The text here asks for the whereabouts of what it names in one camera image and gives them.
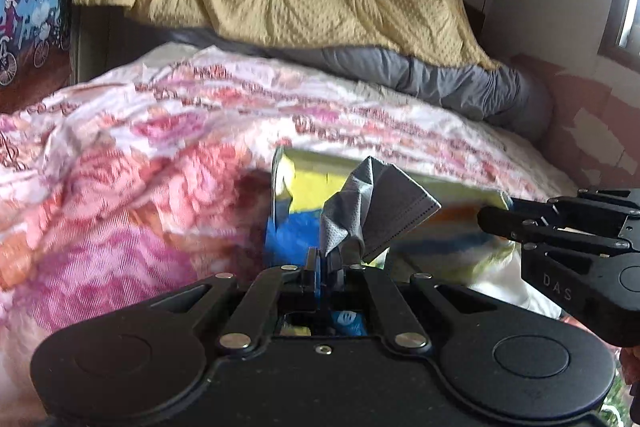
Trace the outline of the person's right hand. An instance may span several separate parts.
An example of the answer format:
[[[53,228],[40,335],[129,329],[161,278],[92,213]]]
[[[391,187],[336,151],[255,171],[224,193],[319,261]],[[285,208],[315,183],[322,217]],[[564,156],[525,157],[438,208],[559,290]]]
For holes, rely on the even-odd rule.
[[[627,385],[640,381],[640,347],[620,349],[620,365]]]

